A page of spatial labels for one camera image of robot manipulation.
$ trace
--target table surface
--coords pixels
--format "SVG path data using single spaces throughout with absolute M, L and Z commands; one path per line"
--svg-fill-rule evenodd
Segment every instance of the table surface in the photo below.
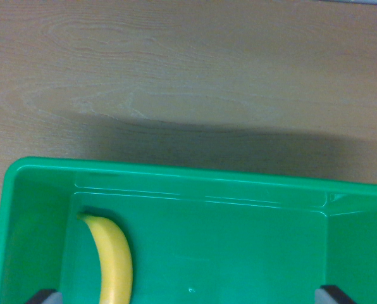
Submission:
M 377 6 L 0 3 L 0 195 L 28 155 L 377 184 Z

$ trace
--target green container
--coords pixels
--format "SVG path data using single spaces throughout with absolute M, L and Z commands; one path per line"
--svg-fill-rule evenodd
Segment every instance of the green container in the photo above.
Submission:
M 126 234 L 132 304 L 307 304 L 322 284 L 377 304 L 377 186 L 45 158 L 4 179 L 0 304 L 42 288 L 99 303 L 99 257 L 78 212 Z

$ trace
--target yellow banana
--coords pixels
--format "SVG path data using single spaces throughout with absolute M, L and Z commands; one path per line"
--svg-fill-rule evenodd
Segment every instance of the yellow banana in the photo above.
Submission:
M 108 218 L 79 214 L 93 235 L 101 266 L 100 304 L 129 304 L 132 289 L 132 259 L 127 239 Z

